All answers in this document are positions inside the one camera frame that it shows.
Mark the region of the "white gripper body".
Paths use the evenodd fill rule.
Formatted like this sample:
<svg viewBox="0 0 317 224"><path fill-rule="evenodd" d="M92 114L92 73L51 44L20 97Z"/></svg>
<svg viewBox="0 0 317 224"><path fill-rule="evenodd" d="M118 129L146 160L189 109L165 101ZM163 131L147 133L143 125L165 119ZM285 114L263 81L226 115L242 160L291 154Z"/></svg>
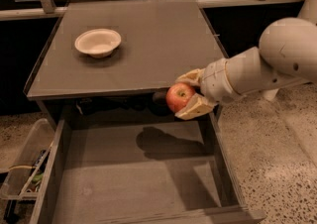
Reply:
<svg viewBox="0 0 317 224"><path fill-rule="evenodd" d="M221 58L208 64L201 76L200 91L213 104L228 105L242 98L229 82L226 63L227 60Z"/></svg>

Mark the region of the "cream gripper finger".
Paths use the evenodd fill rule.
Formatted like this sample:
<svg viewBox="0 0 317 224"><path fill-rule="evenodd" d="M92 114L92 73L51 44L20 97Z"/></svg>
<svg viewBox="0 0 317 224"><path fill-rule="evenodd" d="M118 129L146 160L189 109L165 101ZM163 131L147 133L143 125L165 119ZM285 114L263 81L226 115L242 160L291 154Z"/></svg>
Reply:
<svg viewBox="0 0 317 224"><path fill-rule="evenodd" d="M181 82L186 83L190 86L199 87L201 84L202 76L203 76L204 70L200 68L196 68L193 70L190 70L189 72L179 76L175 82Z"/></svg>
<svg viewBox="0 0 317 224"><path fill-rule="evenodd" d="M175 116L181 120L190 120L210 113L216 105L216 101L195 93L186 101L185 106L175 113Z"/></svg>

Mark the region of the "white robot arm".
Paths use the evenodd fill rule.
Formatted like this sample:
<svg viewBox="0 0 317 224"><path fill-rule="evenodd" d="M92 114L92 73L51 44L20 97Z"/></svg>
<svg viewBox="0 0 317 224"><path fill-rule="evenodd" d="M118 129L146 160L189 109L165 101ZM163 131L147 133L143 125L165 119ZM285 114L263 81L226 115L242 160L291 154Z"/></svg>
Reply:
<svg viewBox="0 0 317 224"><path fill-rule="evenodd" d="M297 17L268 25L257 47L220 58L177 80L200 89L175 113L182 120L205 115L217 105L228 105L256 91L316 83L317 0L305 0Z"/></svg>

